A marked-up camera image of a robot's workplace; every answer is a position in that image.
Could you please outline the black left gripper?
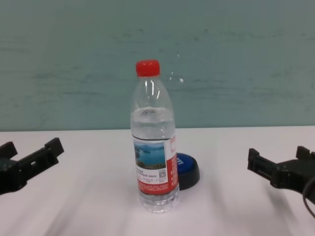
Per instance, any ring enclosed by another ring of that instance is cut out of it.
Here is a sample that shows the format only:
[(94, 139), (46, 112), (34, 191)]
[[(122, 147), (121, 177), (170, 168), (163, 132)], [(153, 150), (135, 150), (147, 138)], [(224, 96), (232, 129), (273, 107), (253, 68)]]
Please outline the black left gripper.
[(11, 160), (18, 154), (13, 142), (0, 147), (0, 194), (21, 190), (27, 185), (26, 177), (35, 177), (58, 164), (58, 156), (64, 152), (59, 138), (53, 138), (43, 148), (18, 160)]

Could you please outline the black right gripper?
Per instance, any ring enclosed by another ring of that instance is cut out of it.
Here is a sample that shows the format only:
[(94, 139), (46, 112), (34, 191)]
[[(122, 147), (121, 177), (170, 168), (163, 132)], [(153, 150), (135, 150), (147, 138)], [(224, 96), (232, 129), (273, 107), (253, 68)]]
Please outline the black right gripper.
[(315, 176), (315, 152), (298, 146), (295, 160), (272, 162), (250, 148), (247, 169), (270, 181), (272, 187), (303, 193), (306, 184)]

